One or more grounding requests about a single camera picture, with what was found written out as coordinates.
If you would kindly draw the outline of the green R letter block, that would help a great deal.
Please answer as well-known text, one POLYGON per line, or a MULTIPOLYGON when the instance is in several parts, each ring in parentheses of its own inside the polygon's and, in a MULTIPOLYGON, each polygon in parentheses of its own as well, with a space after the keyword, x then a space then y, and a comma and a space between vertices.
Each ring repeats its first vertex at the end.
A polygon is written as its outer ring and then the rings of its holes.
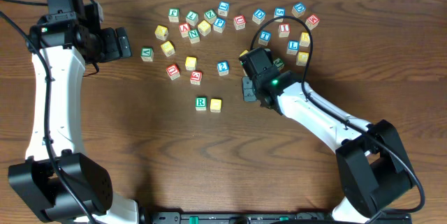
POLYGON ((197 111, 207 110, 207 98, 206 97, 196 97, 195 108, 197 111))

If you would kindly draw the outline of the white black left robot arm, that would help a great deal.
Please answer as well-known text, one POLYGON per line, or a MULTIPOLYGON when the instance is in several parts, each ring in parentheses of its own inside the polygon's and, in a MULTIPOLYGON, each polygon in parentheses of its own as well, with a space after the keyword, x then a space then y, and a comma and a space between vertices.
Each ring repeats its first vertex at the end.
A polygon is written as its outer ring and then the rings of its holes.
POLYGON ((85 68, 131 56, 123 28, 102 28, 102 12, 57 9, 24 34, 36 76, 34 126, 24 162, 8 182, 42 222, 146 223, 145 210, 115 193, 90 159, 81 132, 85 68))

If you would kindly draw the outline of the yellow O letter block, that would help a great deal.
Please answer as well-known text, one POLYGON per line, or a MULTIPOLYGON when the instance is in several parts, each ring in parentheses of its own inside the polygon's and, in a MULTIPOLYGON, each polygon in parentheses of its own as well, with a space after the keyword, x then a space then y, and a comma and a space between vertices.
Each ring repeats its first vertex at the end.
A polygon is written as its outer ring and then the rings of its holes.
POLYGON ((212 98, 210 100, 210 111, 211 112, 220 112, 222 109, 222 100, 218 98, 212 98))

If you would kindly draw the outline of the blue T letter block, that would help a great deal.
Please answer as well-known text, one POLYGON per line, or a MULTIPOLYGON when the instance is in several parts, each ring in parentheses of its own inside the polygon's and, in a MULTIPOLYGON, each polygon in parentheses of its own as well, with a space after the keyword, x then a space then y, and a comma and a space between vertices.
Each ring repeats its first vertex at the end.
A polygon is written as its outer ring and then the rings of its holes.
POLYGON ((258 43, 267 46, 270 42, 272 34, 269 31, 262 30, 259 35, 258 43))

